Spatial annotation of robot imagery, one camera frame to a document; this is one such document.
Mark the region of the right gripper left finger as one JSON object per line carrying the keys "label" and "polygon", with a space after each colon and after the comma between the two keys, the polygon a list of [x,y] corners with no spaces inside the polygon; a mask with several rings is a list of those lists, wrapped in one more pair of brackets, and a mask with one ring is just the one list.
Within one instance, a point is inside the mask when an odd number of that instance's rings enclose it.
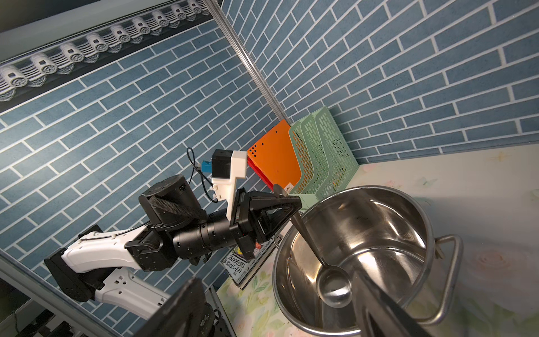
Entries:
{"label": "right gripper left finger", "polygon": [[214,320],[215,314],[206,302],[202,281],[193,278],[174,293],[134,336],[212,336]]}

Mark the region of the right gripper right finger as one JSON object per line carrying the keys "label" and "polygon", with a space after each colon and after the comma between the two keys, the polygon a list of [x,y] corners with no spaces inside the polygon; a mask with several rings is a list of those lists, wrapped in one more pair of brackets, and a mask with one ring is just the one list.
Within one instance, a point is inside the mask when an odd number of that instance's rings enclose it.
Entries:
{"label": "right gripper right finger", "polygon": [[351,279],[352,305],[362,336],[429,336],[404,309],[363,272]]}

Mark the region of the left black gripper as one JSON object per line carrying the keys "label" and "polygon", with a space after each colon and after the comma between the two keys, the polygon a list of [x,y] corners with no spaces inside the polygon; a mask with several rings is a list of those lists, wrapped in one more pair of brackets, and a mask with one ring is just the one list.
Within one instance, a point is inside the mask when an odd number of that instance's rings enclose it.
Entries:
{"label": "left black gripper", "polygon": [[238,189],[232,205],[230,232],[244,259],[255,258],[257,243],[274,244],[293,213],[300,211],[302,206],[301,199],[296,196]]}

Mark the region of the steel ladle spoon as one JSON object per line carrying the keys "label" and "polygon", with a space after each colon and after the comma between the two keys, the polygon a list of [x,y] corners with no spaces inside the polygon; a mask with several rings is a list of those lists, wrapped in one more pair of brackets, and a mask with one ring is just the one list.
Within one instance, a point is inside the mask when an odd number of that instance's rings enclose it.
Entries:
{"label": "steel ladle spoon", "polygon": [[279,309],[292,316],[328,315],[352,310],[352,273],[343,279],[331,265],[343,267],[350,246],[351,231],[345,228],[351,209],[343,192],[327,197],[311,207],[301,220],[315,244],[311,250],[303,234],[292,227],[285,235],[274,265],[273,287]]}

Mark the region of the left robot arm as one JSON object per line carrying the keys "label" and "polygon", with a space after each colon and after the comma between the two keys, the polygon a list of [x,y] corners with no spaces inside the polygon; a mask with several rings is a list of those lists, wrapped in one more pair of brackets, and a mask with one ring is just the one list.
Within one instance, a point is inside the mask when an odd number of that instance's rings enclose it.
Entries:
{"label": "left robot arm", "polygon": [[177,260],[198,264],[214,251],[239,247],[252,260],[302,206],[299,197],[238,189],[227,209],[202,209],[185,177],[154,184],[139,197],[148,221],[103,232],[91,226],[70,246],[45,259],[62,292],[78,302],[96,300],[150,319],[168,295],[135,275],[157,272]]}

